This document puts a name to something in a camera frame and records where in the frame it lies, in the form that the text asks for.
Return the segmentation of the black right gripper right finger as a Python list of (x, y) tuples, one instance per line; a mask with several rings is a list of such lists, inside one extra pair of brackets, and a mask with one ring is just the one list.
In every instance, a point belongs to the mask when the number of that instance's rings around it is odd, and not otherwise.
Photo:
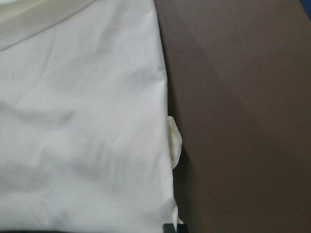
[(177, 233), (188, 233), (188, 226), (187, 224), (177, 224), (176, 228)]

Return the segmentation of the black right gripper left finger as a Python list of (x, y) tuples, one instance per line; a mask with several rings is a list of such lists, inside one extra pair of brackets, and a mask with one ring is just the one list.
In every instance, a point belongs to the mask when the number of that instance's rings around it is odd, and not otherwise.
[(172, 223), (163, 224), (163, 233), (175, 233), (175, 227)]

